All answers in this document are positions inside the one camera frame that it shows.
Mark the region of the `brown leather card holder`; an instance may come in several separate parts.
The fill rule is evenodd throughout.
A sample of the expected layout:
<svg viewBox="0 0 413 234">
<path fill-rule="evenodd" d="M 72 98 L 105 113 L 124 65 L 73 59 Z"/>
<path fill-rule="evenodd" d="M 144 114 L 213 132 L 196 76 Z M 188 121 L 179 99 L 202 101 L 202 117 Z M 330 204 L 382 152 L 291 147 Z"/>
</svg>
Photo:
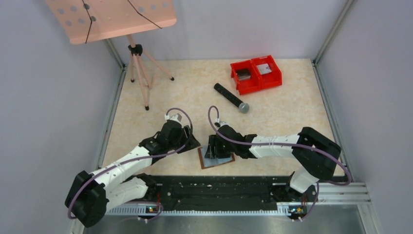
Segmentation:
<svg viewBox="0 0 413 234">
<path fill-rule="evenodd" d="M 206 155 L 207 155 L 206 146 L 202 146 L 198 148 L 198 156 L 199 156 L 200 166 L 202 170 L 221 166 L 221 165 L 228 164 L 228 163 L 235 161 L 234 154 L 232 154 L 231 157 L 229 158 L 215 158 L 215 159 L 206 158 Z"/>
</svg>

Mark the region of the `white VIP credit card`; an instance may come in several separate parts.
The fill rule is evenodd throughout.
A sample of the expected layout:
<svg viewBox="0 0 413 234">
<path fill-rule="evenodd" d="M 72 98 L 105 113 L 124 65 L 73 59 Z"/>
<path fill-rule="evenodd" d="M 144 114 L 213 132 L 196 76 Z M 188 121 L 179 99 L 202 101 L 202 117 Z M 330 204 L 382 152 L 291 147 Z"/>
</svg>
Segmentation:
<svg viewBox="0 0 413 234">
<path fill-rule="evenodd" d="M 269 74 L 272 72 L 271 67 L 268 63 L 257 65 L 257 69 L 260 75 L 265 75 L 265 74 Z"/>
</svg>

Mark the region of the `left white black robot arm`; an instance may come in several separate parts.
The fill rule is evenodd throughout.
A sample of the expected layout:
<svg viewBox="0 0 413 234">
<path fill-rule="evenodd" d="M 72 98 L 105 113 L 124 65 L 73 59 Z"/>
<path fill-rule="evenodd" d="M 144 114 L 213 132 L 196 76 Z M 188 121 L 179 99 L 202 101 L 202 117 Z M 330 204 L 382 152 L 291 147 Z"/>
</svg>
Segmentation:
<svg viewBox="0 0 413 234">
<path fill-rule="evenodd" d="M 199 146 L 192 124 L 184 126 L 176 119 L 168 119 L 160 131 L 143 139 L 119 160 L 91 173 L 79 172 L 64 202 L 68 218 L 78 219 L 88 228 L 116 206 L 139 198 L 153 200 L 156 196 L 153 182 L 147 175 L 134 174 L 166 156 Z"/>
</svg>

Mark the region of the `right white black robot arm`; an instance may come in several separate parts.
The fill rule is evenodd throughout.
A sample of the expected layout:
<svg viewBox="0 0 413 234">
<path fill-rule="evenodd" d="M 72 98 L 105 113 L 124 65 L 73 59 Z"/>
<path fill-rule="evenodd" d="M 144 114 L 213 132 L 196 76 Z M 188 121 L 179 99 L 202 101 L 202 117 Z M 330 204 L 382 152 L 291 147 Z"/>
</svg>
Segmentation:
<svg viewBox="0 0 413 234">
<path fill-rule="evenodd" d="M 336 169 L 341 147 L 311 127 L 289 136 L 265 137 L 257 134 L 241 135 L 227 124 L 210 135 L 205 157 L 243 159 L 263 157 L 294 158 L 301 167 L 292 173 L 286 185 L 286 196 L 300 200 L 307 189 L 320 180 L 330 180 Z"/>
</svg>

